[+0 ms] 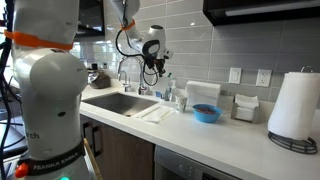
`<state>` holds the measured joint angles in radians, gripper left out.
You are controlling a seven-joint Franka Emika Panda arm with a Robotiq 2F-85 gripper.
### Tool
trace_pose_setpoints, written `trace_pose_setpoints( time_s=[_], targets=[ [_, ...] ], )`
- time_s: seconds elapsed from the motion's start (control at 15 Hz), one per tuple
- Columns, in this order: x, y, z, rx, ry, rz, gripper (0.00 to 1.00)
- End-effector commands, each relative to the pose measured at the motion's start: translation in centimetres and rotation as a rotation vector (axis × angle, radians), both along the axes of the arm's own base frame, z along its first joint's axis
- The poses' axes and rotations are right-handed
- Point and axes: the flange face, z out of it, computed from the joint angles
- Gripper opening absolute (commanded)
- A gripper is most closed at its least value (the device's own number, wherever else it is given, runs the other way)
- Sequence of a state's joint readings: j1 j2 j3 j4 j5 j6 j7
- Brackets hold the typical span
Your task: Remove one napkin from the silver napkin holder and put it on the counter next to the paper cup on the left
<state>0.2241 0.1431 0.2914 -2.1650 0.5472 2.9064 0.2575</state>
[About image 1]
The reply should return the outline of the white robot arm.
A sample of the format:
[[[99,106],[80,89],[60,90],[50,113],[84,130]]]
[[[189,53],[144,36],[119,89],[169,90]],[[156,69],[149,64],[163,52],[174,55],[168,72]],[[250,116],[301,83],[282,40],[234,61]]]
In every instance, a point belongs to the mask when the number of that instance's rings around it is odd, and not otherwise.
[[[19,84],[28,150],[15,180],[91,180],[80,130],[88,71],[70,53],[79,29],[80,0],[16,0],[14,78]]]

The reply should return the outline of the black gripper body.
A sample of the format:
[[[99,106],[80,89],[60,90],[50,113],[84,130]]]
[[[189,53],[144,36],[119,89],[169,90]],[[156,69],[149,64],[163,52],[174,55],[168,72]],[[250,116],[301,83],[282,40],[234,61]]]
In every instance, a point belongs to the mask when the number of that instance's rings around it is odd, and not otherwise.
[[[154,59],[154,58],[146,57],[144,61],[147,64],[149,69],[154,67],[156,67],[157,69],[161,69],[164,67],[164,64],[165,64],[164,59]]]

